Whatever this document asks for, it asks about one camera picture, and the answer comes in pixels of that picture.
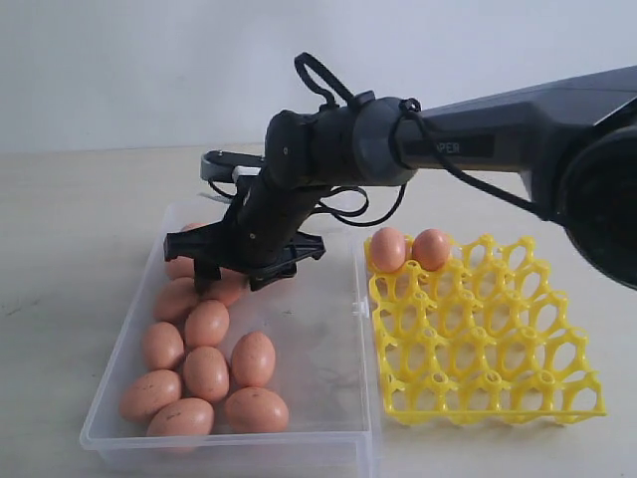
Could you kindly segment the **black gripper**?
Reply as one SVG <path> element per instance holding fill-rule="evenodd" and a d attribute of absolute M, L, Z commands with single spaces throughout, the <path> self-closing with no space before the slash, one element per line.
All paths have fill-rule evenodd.
<path fill-rule="evenodd" d="M 250 290 L 257 292 L 294 278 L 298 262 L 325 253 L 322 238 L 300 228 L 328 193 L 326 186 L 287 188 L 268 167 L 241 185 L 221 221 L 165 236 L 165 261 L 178 256 L 194 260 L 199 296 L 221 280 L 222 268 L 247 275 Z"/>

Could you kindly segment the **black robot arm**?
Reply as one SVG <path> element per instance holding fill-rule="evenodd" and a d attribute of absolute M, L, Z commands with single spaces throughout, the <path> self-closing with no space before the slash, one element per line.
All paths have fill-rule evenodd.
<path fill-rule="evenodd" d="M 209 182 L 237 191 L 223 219 L 168 234 L 166 260 L 191 258 L 205 292 L 223 270 L 253 290 L 317 259 L 322 240 L 301 229 L 344 186 L 404 186 L 424 168 L 561 226 L 595 269 L 636 285 L 636 70 L 626 67 L 422 110 L 413 99 L 351 94 L 326 75 L 314 114 L 281 111 L 260 156 L 212 150 Z"/>

